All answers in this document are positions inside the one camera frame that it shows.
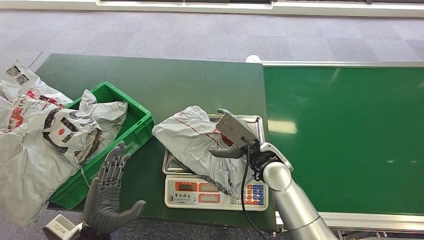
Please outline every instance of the green table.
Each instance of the green table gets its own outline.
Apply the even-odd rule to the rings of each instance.
[[[318,211],[424,215],[424,64],[263,72],[269,140]]]
[[[210,114],[216,108],[227,108],[235,114],[259,115],[267,129],[264,77],[259,64],[52,54],[36,74],[71,99],[80,97],[84,89],[108,81],[149,109],[155,123],[198,105]],[[145,217],[249,227],[241,211],[166,207],[164,150],[152,138],[128,161],[122,178],[122,210],[145,200]],[[266,211],[249,215],[260,229],[276,229],[272,198]]]

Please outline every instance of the barcode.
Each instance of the barcode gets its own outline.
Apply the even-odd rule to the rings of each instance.
[[[22,84],[24,84],[24,83],[26,83],[26,82],[28,82],[29,81],[29,79],[28,79],[28,77],[27,76],[25,76],[25,75],[20,75],[20,76],[18,76],[17,78],[15,78],[15,81],[19,84],[19,85],[22,85]]]
[[[19,71],[17,66],[12,66],[11,68],[6,70],[6,73],[9,74],[11,77],[14,77],[18,75],[21,71]]]

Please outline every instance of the gray carpet floor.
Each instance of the gray carpet floor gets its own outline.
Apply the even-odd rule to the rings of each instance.
[[[424,61],[424,19],[106,11],[0,10],[0,71],[15,59],[35,71],[51,53],[244,62]],[[58,212],[19,228],[0,214],[2,240],[43,240]],[[74,223],[80,213],[61,212]],[[252,230],[142,219],[114,239],[253,240]],[[287,239],[285,234],[277,239]]]

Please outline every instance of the digital scale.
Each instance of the digital scale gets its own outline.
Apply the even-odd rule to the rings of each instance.
[[[264,127],[260,116],[237,116],[264,142]],[[211,122],[217,122],[221,115],[209,115]],[[165,179],[165,204],[169,208],[210,209],[241,211],[241,196],[231,197],[196,175],[165,150],[162,171]],[[268,208],[268,186],[254,179],[244,185],[243,201],[247,211],[264,211]]]

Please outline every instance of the scale keypad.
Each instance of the scale keypad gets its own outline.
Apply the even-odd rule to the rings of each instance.
[[[249,184],[243,190],[244,205],[264,205],[264,185]],[[230,197],[229,204],[241,205],[241,197]]]

